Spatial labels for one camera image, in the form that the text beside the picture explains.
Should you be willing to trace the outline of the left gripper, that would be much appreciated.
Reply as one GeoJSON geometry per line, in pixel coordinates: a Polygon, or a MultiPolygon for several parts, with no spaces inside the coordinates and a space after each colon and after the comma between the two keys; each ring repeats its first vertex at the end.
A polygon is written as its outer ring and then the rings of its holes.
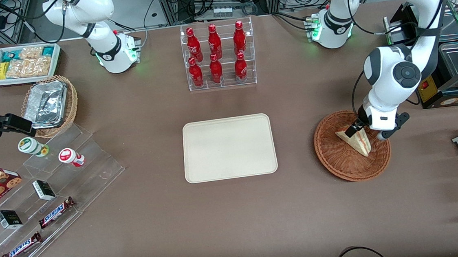
{"type": "MultiPolygon", "coordinates": [[[[372,130],[380,131],[378,133],[379,140],[385,141],[389,139],[395,132],[401,129],[403,124],[409,120],[409,113],[400,113],[396,115],[399,104],[363,106],[367,115],[368,126],[372,130]]],[[[353,137],[356,133],[362,130],[367,124],[363,121],[355,121],[346,130],[347,137],[353,137]]]]}

